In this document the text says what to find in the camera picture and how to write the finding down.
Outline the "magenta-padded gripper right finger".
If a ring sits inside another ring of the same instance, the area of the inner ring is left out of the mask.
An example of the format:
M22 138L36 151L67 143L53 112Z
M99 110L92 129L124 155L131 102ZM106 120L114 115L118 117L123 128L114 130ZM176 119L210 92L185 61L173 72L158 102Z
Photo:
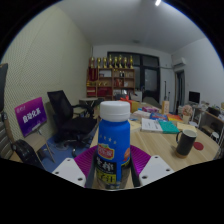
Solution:
M130 146L131 175L135 187L142 187L157 181L174 170L159 156L150 156L136 146Z

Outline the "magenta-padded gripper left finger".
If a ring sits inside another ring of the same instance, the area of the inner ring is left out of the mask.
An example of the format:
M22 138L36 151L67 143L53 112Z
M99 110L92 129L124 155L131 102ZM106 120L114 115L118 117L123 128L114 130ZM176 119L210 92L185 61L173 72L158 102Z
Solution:
M91 188L95 176L97 147L91 147L75 158L66 158L53 174L84 188Z

